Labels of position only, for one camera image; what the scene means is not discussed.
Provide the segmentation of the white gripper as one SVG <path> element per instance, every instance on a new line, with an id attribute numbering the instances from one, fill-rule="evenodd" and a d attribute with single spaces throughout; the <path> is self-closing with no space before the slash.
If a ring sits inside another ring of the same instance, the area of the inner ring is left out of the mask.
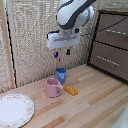
<path id="1" fill-rule="evenodd" d="M 71 47 L 77 45 L 80 41 L 80 30 L 73 31 L 52 31 L 47 34 L 47 47 L 56 49 L 62 47 Z M 70 55 L 71 49 L 67 49 L 66 55 Z M 58 51 L 54 51 L 54 57 L 58 57 Z"/>

